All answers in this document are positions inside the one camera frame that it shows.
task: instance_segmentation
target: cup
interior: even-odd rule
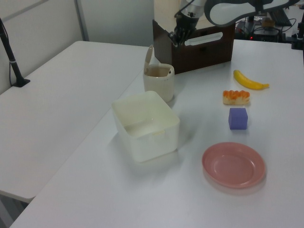
[[[174,95],[174,67],[169,64],[151,64],[153,45],[147,52],[144,72],[143,85],[145,91],[155,91],[165,101],[169,102]]]

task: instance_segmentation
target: plastic bin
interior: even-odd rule
[[[156,92],[114,101],[112,111],[119,136],[135,161],[177,149],[180,119]]]

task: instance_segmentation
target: lid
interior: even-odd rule
[[[146,60],[144,62],[144,73],[146,74],[148,71],[148,67],[152,58],[152,53],[153,53],[153,45],[150,45],[148,51],[147,51],[147,55],[146,55]]]

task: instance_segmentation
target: table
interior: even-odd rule
[[[146,47],[79,41],[0,95],[0,194],[30,202],[143,69]]]
[[[248,129],[231,131],[222,91],[245,89],[235,69],[270,83],[251,92]],[[232,61],[176,75],[169,103],[180,118],[177,151],[136,163],[109,110],[12,228],[290,227],[304,224],[304,68],[290,44],[235,40]],[[121,98],[143,92],[139,74]],[[266,178],[243,190],[202,171],[203,152],[239,142],[260,153]]]

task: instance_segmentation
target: white wall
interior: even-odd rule
[[[48,0],[4,21],[4,26],[23,77],[82,40],[74,0]],[[0,94],[9,86],[9,60],[0,42]]]
[[[78,0],[88,40],[149,46],[153,44],[153,0]]]

